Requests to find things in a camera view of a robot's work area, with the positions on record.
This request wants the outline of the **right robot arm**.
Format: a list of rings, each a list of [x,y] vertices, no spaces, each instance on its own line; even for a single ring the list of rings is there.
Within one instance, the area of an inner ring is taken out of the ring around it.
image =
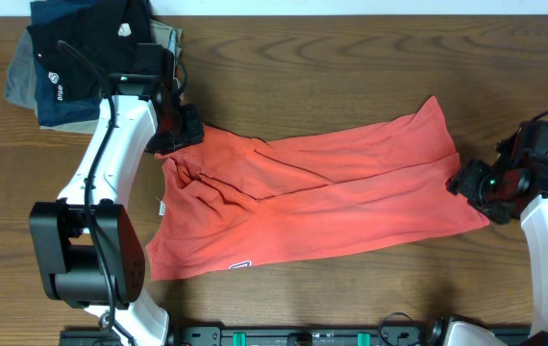
[[[533,321],[527,342],[548,345],[548,122],[521,123],[496,150],[494,164],[472,160],[446,188],[494,223],[519,221],[532,274]]]

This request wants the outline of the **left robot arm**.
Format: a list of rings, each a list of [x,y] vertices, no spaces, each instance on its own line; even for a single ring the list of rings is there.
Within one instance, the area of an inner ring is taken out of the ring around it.
[[[37,202],[29,227],[43,289],[51,300],[96,316],[61,345],[179,345],[182,335],[144,287],[146,260],[127,207],[143,154],[166,155],[202,141],[197,109],[182,96],[183,63],[154,43],[137,46],[127,72],[102,75],[77,49],[102,91],[99,120],[74,176],[54,202]]]

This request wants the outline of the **red t-shirt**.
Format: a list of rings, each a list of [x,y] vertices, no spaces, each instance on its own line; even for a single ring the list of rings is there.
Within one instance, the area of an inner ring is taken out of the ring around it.
[[[446,181],[461,166],[436,98],[394,120],[264,141],[208,128],[162,157],[151,277],[354,255],[480,229]]]

